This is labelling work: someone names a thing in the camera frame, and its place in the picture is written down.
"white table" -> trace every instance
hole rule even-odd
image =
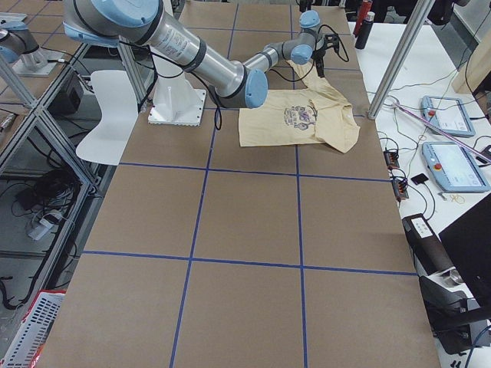
[[[357,50],[358,61],[364,75],[364,82],[367,91],[369,92],[368,96],[370,99],[374,96],[374,94],[371,92],[375,92],[377,90],[377,87],[384,76],[384,72],[387,69],[397,43],[400,40],[400,36],[403,34],[404,28],[405,25],[374,24],[365,49]],[[472,95],[457,94],[453,90],[450,82],[455,74],[455,67],[435,35],[433,29],[429,25],[424,25],[416,41],[414,42],[414,45],[411,48],[403,67],[397,75],[397,79],[395,80],[392,88],[399,88],[407,84],[427,84],[442,77],[448,77],[431,84],[430,86],[405,87],[402,90],[394,90],[390,92],[390,95],[399,99],[401,104],[415,108],[420,107],[420,100],[424,95],[458,97],[461,98],[464,103],[472,101]],[[483,112],[475,102],[468,103],[465,105],[465,108],[467,109],[470,117],[483,116]],[[397,111],[396,114],[400,131],[418,141],[418,136],[424,131],[424,125],[400,111]],[[387,136],[395,140],[399,144],[400,148],[414,148],[416,146],[411,140],[397,132],[396,124],[394,122],[394,109],[383,107],[377,116],[376,124],[377,129],[386,133]],[[486,119],[473,120],[473,125],[474,129],[476,130],[476,135],[472,138],[462,139],[463,142],[471,146],[479,136],[491,135],[491,126]],[[429,130],[426,131],[425,136],[427,138],[427,142],[444,142],[448,140],[443,136],[431,133]],[[382,147],[385,147],[385,141],[386,140],[381,141]],[[488,144],[491,144],[491,139],[482,138],[478,142],[476,148],[481,150]],[[387,148],[395,148],[395,145],[392,142],[387,142]],[[470,209],[473,205],[475,205],[478,201],[487,196],[487,194],[489,194],[460,194],[460,197],[458,198],[459,201],[452,200],[450,195],[444,194],[444,196],[447,198],[447,200],[444,200],[442,196],[438,195],[438,193],[441,192],[441,189],[437,186],[429,173],[427,164],[421,155],[420,148],[417,150],[416,156],[410,165],[409,171],[408,166],[413,154],[413,150],[400,151],[400,167],[407,174],[408,178],[419,173],[425,173],[430,178],[430,180],[427,181],[427,185],[435,198],[436,211],[429,223],[437,234],[455,219],[460,217],[464,212]],[[491,182],[491,169],[484,168],[482,171],[486,179]],[[422,185],[419,185],[417,189],[420,190],[423,195],[425,195],[428,201],[428,216],[433,208],[430,193],[428,192],[427,188],[424,188]],[[421,198],[421,196],[411,188],[408,190],[410,198],[402,201],[400,204],[401,218],[408,215],[421,213],[424,210],[424,200]],[[459,289],[462,288],[453,288],[451,291],[456,291]],[[459,357],[457,355],[450,356],[446,354],[438,341],[437,347],[439,350],[442,367],[447,368],[454,360],[462,360],[463,362],[461,363],[460,367],[464,367],[466,356]],[[470,361],[470,368],[488,368],[490,364],[491,347],[476,349],[474,351],[473,357]]]

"white chair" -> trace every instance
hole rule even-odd
[[[102,119],[77,146],[77,156],[92,163],[118,165],[138,118],[138,103],[125,71],[91,75]]]

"light blue cap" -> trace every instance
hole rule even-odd
[[[307,64],[312,56],[312,48],[307,44],[300,44],[295,46],[292,50],[292,61],[297,65]]]
[[[321,23],[319,14],[315,10],[307,10],[300,15],[300,27],[312,28]]]
[[[83,44],[92,44],[94,46],[103,46],[105,48],[117,48],[119,40],[117,38],[105,38],[91,34],[87,31],[74,28],[71,25],[63,22],[64,33],[72,40],[81,42]]]
[[[14,51],[12,51],[10,48],[4,48],[2,46],[0,46],[0,55],[3,56],[9,64],[12,64],[19,59],[19,56]]]
[[[252,69],[245,82],[245,105],[249,109],[260,107],[268,96],[268,78],[259,69]]]
[[[23,21],[7,21],[1,27],[7,31],[24,31],[28,29],[28,26]]]
[[[157,15],[159,0],[91,0],[107,19],[122,27],[148,25]]]

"fabric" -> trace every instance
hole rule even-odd
[[[291,66],[300,76],[311,68]],[[240,146],[327,143],[346,153],[358,141],[348,100],[315,70],[303,82],[304,90],[270,90],[260,108],[240,110]]]

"tablet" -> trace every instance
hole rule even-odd
[[[421,100],[426,120],[453,136],[475,136],[476,131],[460,98],[425,96]]]
[[[455,143],[423,143],[422,153],[444,192],[482,193],[491,190],[472,156]]]

